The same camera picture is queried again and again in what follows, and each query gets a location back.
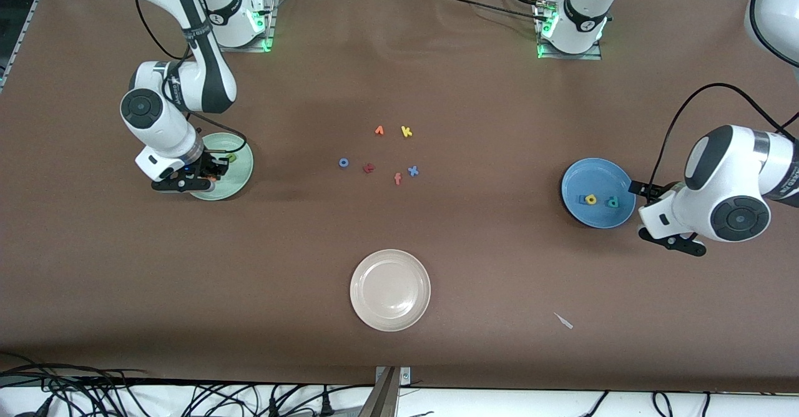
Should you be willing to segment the aluminium side rail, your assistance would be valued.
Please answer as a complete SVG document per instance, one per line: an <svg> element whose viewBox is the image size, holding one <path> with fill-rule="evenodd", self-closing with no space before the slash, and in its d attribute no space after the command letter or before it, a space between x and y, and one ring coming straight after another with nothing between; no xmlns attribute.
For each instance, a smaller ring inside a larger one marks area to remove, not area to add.
<svg viewBox="0 0 799 417"><path fill-rule="evenodd" d="M0 0L0 93L11 72L39 0Z"/></svg>

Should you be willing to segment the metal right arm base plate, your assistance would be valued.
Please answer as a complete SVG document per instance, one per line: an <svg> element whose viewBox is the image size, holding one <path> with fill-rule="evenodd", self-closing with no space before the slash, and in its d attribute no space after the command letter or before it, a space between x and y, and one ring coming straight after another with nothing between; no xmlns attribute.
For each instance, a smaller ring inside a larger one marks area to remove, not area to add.
<svg viewBox="0 0 799 417"><path fill-rule="evenodd" d="M245 0L214 33L222 52L266 53L272 49L280 0Z"/></svg>

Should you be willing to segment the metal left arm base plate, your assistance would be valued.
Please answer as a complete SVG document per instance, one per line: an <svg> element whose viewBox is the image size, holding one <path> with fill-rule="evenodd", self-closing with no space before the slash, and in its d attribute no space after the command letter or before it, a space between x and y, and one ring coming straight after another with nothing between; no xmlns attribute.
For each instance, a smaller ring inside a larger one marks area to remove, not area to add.
<svg viewBox="0 0 799 417"><path fill-rule="evenodd" d="M601 59L599 39L607 17L575 25L559 11L560 0L538 0L531 6L536 22L537 56L551 59Z"/></svg>

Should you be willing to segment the blue plate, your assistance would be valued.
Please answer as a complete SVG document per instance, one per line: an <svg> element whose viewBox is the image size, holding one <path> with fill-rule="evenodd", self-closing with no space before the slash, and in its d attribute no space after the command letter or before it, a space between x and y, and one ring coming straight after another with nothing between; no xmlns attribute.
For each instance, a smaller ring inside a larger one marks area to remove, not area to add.
<svg viewBox="0 0 799 417"><path fill-rule="evenodd" d="M629 192L630 176L615 163L602 158L586 158L571 164L562 175L562 203L574 220L597 229L620 227L635 210L636 195ZM596 205L582 205L580 195L594 194ZM610 196L619 198L619 208L610 208Z"/></svg>

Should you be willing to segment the beige plate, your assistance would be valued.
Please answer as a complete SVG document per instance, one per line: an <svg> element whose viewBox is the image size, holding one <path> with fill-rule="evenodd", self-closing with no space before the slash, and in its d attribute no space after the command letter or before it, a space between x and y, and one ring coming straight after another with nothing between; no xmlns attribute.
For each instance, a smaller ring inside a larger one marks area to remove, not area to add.
<svg viewBox="0 0 799 417"><path fill-rule="evenodd" d="M405 331L427 311L431 280L416 256L399 249L384 249L358 263L349 297L357 317L369 328Z"/></svg>

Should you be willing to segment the small metal bracket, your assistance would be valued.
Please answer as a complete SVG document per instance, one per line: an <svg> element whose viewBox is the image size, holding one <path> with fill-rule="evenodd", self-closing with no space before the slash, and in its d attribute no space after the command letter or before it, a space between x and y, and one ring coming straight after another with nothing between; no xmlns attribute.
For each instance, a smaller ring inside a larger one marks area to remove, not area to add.
<svg viewBox="0 0 799 417"><path fill-rule="evenodd" d="M385 366L377 366L376 368L376 384L379 382L380 377L382 377L383 372L385 371ZM397 366L396 368L397 374L399 374L400 380L399 385L404 388L405 386L411 385L411 367L410 366Z"/></svg>

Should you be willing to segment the green plate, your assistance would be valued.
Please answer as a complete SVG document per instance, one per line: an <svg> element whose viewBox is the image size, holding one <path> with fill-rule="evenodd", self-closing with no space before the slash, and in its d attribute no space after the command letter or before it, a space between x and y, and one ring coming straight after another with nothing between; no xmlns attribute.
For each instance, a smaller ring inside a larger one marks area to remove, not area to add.
<svg viewBox="0 0 799 417"><path fill-rule="evenodd" d="M218 132L204 136L203 143L206 149L210 150L234 150L242 146L243 139L240 136ZM216 187L211 192L189 193L199 200L218 201L226 200L236 195L248 183L254 166L252 150L245 144L242 149L234 152L238 159L235 163L229 164L228 172L216 181ZM214 154L220 159L227 154Z"/></svg>

